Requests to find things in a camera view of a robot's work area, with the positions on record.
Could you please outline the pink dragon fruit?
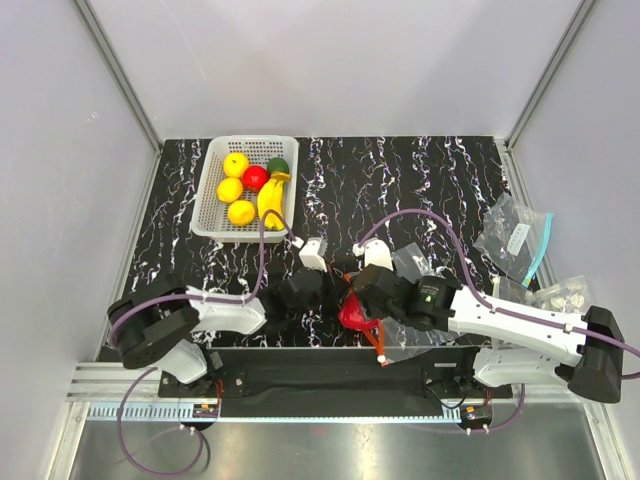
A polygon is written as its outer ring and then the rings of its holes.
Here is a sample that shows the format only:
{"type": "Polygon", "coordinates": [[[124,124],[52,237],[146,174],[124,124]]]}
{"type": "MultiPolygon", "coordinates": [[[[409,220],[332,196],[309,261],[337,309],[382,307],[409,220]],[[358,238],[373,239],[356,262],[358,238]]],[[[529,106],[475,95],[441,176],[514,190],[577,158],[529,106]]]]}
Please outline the pink dragon fruit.
{"type": "Polygon", "coordinates": [[[365,332],[378,326],[377,319],[367,319],[355,293],[350,292],[344,299],[338,313],[340,323],[349,330],[365,332]]]}

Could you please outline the clear bag with orange zipper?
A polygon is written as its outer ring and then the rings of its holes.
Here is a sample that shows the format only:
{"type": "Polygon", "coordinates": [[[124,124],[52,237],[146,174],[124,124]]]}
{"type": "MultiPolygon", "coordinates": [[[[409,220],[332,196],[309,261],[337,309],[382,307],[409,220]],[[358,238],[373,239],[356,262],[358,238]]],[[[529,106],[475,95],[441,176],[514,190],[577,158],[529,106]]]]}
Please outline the clear bag with orange zipper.
{"type": "MultiPolygon", "coordinates": [[[[431,261],[416,243],[408,244],[391,255],[396,271],[407,280],[418,280],[435,273],[431,261]]],[[[359,333],[374,347],[381,366],[409,360],[435,347],[452,346],[461,336],[455,331],[420,331],[391,317],[377,320],[376,328],[359,333]]]]}

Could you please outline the white plastic perforated basket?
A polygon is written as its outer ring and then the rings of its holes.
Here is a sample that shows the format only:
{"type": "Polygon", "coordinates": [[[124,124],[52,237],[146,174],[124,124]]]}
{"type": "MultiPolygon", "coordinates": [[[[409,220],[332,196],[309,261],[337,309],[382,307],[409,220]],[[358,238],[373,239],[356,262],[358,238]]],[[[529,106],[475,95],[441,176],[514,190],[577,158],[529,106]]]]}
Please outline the white plastic perforated basket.
{"type": "Polygon", "coordinates": [[[228,205],[217,196],[217,187],[225,178],[223,162],[231,153],[242,153],[250,164],[262,167],[267,166],[274,157],[287,162],[291,180],[284,186],[282,212],[286,223],[292,225],[296,205],[299,142],[290,136],[230,135],[216,137],[209,143],[195,196],[191,231],[221,243],[259,241],[260,222],[255,220],[246,226],[232,225],[228,219],[228,205]]]}

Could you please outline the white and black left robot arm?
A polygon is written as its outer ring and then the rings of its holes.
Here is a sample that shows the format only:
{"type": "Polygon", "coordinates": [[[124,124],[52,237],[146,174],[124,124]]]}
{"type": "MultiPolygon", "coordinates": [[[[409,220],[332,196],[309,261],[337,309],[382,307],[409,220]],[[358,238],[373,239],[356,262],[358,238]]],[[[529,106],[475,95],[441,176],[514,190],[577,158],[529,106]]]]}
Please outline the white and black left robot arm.
{"type": "Polygon", "coordinates": [[[215,386],[216,372],[191,334],[210,330],[275,335],[307,311],[337,314],[349,281],[340,273],[303,267],[249,300],[186,286],[175,275],[153,281],[107,310],[110,346],[127,369],[154,367],[196,396],[215,386]]]}

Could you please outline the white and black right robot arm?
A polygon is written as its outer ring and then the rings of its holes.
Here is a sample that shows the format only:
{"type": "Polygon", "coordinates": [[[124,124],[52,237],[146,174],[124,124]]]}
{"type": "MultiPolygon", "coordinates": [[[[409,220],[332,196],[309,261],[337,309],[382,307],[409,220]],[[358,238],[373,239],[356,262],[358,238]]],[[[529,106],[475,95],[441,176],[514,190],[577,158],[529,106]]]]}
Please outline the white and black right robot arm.
{"type": "Polygon", "coordinates": [[[621,399],[624,338],[608,309],[545,311],[436,276],[410,282],[376,265],[366,266],[352,287],[374,319],[390,317],[420,331],[453,331],[517,345],[513,354],[480,350],[473,362],[459,366],[454,384],[463,395],[506,384],[563,382],[588,400],[615,404],[621,399]]]}

